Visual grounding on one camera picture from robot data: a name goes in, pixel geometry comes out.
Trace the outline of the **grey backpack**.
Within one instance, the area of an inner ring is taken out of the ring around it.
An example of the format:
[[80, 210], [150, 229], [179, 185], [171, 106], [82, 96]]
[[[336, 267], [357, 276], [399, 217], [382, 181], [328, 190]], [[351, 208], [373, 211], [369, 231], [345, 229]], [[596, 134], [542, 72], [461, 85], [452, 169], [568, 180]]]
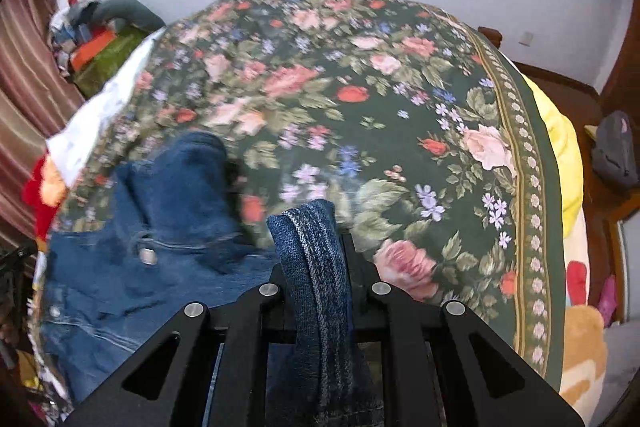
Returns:
[[621, 188], [631, 188], [638, 184], [634, 136], [629, 116], [625, 112], [616, 110], [597, 125], [591, 161], [594, 172], [606, 182]]

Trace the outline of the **floral green bedspread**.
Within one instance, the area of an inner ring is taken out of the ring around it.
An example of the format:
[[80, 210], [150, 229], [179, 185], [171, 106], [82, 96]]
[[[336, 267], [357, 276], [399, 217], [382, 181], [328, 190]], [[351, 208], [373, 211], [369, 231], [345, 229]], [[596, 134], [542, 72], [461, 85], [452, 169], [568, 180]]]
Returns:
[[[506, 140], [512, 170], [485, 170], [460, 143], [480, 124]], [[192, 132], [224, 146], [257, 247], [272, 246], [270, 216], [332, 202], [383, 280], [424, 303], [462, 301], [560, 383], [558, 165], [523, 75], [478, 31], [407, 0], [217, 0], [154, 44], [50, 237], [101, 230], [116, 169]], [[40, 336], [47, 263], [32, 337], [72, 401]]]

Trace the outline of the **blue denim jacket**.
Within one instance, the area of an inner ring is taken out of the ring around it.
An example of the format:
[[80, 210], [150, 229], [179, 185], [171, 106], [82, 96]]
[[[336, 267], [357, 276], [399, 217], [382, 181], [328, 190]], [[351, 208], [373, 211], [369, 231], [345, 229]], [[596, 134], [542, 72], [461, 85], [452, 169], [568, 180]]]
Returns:
[[233, 303], [280, 267], [297, 335], [271, 358], [267, 424], [381, 425], [382, 401], [352, 340], [332, 204], [316, 199], [270, 218], [274, 243], [259, 248], [231, 176], [216, 136], [192, 132], [116, 169], [101, 230], [52, 234], [40, 336], [70, 399], [85, 400], [187, 303]]

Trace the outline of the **orange box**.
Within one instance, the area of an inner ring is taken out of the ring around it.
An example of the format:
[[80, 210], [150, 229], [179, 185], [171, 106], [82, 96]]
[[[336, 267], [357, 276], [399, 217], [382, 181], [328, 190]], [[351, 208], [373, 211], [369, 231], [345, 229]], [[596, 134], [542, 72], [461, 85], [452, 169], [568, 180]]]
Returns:
[[104, 29], [90, 41], [78, 46], [70, 54], [70, 64], [74, 72], [80, 72], [90, 61], [102, 52], [112, 41], [116, 34], [111, 29]]

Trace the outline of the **red plush toy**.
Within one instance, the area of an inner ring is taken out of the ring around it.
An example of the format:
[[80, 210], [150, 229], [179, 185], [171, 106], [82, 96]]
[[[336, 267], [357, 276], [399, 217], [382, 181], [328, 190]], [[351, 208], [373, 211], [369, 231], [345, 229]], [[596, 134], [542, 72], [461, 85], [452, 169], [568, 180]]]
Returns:
[[52, 221], [58, 213], [68, 187], [49, 153], [45, 153], [32, 168], [32, 175], [23, 187], [23, 202], [34, 210], [35, 236], [45, 241]]

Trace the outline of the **yellow blanket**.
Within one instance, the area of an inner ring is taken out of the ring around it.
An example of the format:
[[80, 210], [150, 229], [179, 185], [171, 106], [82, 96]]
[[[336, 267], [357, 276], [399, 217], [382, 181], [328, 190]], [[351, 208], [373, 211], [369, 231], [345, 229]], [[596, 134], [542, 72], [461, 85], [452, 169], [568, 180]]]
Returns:
[[[560, 192], [562, 198], [563, 239], [585, 234], [585, 218], [582, 212], [584, 202], [584, 169], [580, 155], [576, 131], [570, 120], [563, 115], [536, 83], [523, 76], [532, 91], [538, 113], [544, 121], [552, 146], [556, 165], [558, 165]], [[472, 157], [480, 162], [485, 170], [506, 166], [515, 167], [512, 153], [506, 140], [500, 138], [495, 127], [480, 124], [477, 130], [466, 129], [462, 132], [460, 143], [468, 148]]]

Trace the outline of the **pink striped curtain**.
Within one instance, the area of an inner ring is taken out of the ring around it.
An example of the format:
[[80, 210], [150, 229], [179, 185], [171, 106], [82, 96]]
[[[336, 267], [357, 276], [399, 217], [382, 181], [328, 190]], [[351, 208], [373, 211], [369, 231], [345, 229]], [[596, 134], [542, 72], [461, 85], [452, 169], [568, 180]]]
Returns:
[[58, 0], [1, 0], [1, 245], [35, 236], [23, 186], [44, 152], [84, 103], [58, 72], [47, 44]]

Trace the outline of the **white shirt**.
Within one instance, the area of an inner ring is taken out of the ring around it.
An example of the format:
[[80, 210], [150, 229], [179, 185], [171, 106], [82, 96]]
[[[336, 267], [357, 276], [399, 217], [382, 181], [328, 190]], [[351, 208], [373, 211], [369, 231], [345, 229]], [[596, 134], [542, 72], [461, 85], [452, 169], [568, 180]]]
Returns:
[[67, 188], [78, 180], [101, 133], [130, 101], [134, 83], [165, 30], [161, 27], [147, 36], [103, 88], [78, 109], [66, 127], [46, 140], [49, 156]]

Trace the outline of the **grey neck pillow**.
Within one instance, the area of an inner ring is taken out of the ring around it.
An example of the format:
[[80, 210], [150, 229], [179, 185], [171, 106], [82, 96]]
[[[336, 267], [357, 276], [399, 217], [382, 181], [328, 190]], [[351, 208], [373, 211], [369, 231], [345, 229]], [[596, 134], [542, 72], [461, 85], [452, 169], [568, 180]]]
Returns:
[[154, 32], [165, 22], [138, 0], [105, 0], [93, 11], [90, 24], [93, 27], [116, 22], [117, 27], [134, 26], [146, 32]]

